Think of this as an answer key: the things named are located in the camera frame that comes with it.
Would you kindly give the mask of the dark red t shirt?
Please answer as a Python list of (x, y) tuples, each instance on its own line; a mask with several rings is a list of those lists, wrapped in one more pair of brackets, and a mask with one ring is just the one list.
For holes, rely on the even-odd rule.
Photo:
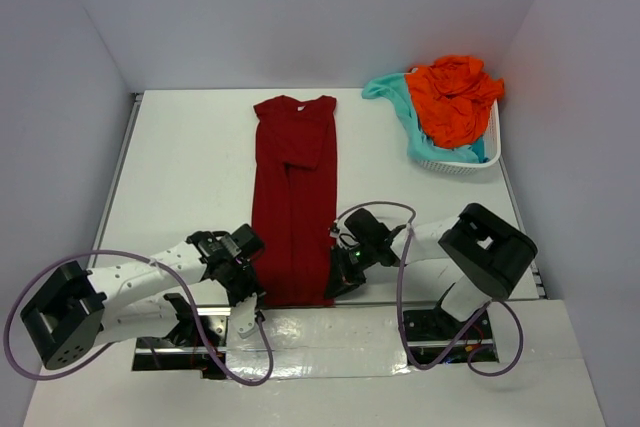
[(279, 96), (255, 105), (251, 225), (265, 244), (255, 269), (269, 307), (330, 306), (329, 228), (337, 206), (337, 100)]

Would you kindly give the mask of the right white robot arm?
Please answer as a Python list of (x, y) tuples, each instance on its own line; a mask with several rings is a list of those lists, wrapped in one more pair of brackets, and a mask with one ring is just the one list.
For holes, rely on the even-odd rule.
[(365, 271), (380, 265), (398, 270), (400, 301), (409, 265), (447, 258), (462, 273), (439, 300), (434, 316), (437, 331), (447, 338), (460, 336), (480, 307), (507, 300), (538, 254), (530, 237), (479, 203), (468, 204), (456, 216), (415, 225), (414, 208), (384, 201), (384, 206), (409, 212), (409, 219), (393, 228), (368, 210), (375, 204), (347, 209), (330, 227), (337, 243), (330, 250), (324, 296), (335, 299), (354, 291), (366, 283)]

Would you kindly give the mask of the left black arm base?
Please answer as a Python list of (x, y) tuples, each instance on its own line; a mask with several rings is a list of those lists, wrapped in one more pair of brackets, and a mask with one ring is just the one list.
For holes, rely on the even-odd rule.
[(209, 355), (213, 349), (222, 364), (226, 363), (226, 337), (228, 316), (200, 315), (206, 340), (203, 341), (196, 327), (191, 306), (178, 293), (163, 296), (176, 320), (171, 330), (162, 337), (138, 338), (134, 349), (134, 372), (197, 372), (202, 379), (224, 380), (226, 374)]

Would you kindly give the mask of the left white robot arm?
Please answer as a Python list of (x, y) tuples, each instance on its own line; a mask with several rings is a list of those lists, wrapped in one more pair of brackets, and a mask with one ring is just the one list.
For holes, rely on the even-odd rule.
[(214, 281), (224, 288), (232, 326), (241, 338), (259, 327), (264, 290), (253, 268), (264, 243), (247, 224), (232, 233), (198, 231), (150, 258), (122, 254), (120, 263), (54, 268), (20, 318), (48, 370), (67, 368), (90, 349), (137, 337), (184, 345), (196, 321), (181, 285)]

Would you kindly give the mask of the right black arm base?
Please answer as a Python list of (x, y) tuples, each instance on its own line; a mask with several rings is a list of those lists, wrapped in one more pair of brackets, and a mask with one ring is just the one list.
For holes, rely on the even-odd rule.
[[(396, 317), (402, 312), (404, 335), (401, 343), (410, 367), (427, 365), (439, 358), (465, 325), (446, 314), (438, 304), (396, 303)], [(483, 312), (458, 338), (441, 364), (497, 362), (494, 334), (487, 312)]]

